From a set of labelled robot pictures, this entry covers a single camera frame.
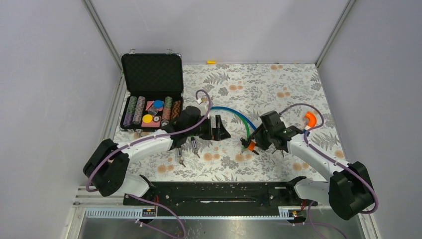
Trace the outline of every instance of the orange tube connector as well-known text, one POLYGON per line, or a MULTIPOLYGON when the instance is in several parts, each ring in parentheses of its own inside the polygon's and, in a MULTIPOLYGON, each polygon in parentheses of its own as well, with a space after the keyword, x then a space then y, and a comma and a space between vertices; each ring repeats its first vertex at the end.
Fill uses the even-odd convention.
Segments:
POLYGON ((315 125, 317 124, 317 118, 315 117, 314 114, 312 114, 311 112, 306 112, 305 118, 308 119, 308 124, 306 125, 306 130, 310 129, 312 127, 315 127, 315 125))
POLYGON ((250 150, 250 151, 253 151, 253 149, 255 148, 255 142, 253 142, 253 141, 251 141, 251 143, 249 144, 249 146, 248 146, 248 149, 250 150))

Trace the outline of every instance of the yellow poker chip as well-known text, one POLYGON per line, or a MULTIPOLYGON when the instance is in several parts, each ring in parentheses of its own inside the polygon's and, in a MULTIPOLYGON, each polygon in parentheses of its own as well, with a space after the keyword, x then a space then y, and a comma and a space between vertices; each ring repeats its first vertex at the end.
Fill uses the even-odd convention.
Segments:
POLYGON ((142 122, 144 123, 150 123, 152 121, 152 115, 144 115, 144 117, 142 117, 142 122))

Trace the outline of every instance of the poker chip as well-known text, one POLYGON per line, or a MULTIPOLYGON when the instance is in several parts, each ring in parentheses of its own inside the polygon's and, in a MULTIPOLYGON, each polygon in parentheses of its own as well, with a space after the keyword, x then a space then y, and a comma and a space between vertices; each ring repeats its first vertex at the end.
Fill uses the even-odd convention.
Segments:
POLYGON ((167 96, 164 100, 164 108, 171 108, 173 99, 170 96, 167 96))
POLYGON ((172 108, 172 113, 171 113, 171 119, 174 119, 177 116, 179 116, 181 103, 182 103, 181 101, 174 102, 173 108, 172 108))
POLYGON ((142 122, 144 123, 150 123, 152 121, 152 115, 144 115, 142 117, 142 122))
POLYGON ((151 107, 151 108, 149 108, 149 110, 148 110, 148 114, 150 114, 150 115, 152 115, 152 116, 155 116, 155 115, 157 115, 157 114, 158 114, 158 109, 157 109, 157 108, 155 108, 155 107, 151 107))
POLYGON ((126 113, 123 120, 123 126, 128 127, 132 124, 133 113, 126 113))
POLYGON ((138 102, 136 103, 135 114, 133 115, 133 124, 140 124, 142 119, 142 114, 145 106, 145 97, 138 97, 138 102))
POLYGON ((168 120, 166 120, 166 119, 163 119, 162 121, 161 121, 161 126, 166 126, 166 125, 168 125, 169 124, 169 121, 168 120))
POLYGON ((163 107, 163 105, 164 105, 163 101, 154 101, 154 104, 153 104, 155 108, 161 108, 163 107))
POLYGON ((129 104, 127 104, 127 109, 126 109, 127 113, 135 113, 137 101, 138 101, 138 99, 136 98, 136 96, 131 96, 129 98, 129 104))

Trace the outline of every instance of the blue poker chip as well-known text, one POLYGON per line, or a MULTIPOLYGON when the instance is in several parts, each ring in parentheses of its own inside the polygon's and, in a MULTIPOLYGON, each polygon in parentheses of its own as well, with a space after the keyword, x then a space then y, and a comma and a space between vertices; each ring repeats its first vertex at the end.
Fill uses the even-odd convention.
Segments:
POLYGON ((161 108, 163 107, 163 105, 164 105, 163 101, 154 101, 155 108, 161 108))

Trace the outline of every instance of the floral tablecloth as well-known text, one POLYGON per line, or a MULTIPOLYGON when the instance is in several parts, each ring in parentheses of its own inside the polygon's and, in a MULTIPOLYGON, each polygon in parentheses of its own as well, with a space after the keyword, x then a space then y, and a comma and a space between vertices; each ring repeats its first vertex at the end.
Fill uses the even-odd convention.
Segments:
MULTIPOLYGON (((280 112, 294 103, 308 103, 319 109, 325 125, 316 129, 310 139, 329 153, 344 158, 335 124, 314 64, 233 64, 233 65, 183 65, 184 106, 196 105, 195 92, 205 89, 214 106, 233 108, 247 116, 257 127, 259 116, 268 111, 280 112)), ((306 125, 307 107, 287 111, 283 118, 286 126, 306 125)), ((151 181, 288 181, 303 175, 314 180, 322 176, 301 159, 270 147, 255 155, 242 153, 240 138, 246 136, 243 122, 234 114, 213 110, 211 115, 221 115, 225 128, 231 134, 223 141, 206 141, 197 138, 199 156, 192 153, 187 141, 182 146, 186 167, 180 165, 174 150, 151 155, 130 165, 131 174, 145 175, 151 181)), ((114 142, 138 138, 134 132, 117 127, 114 142)))

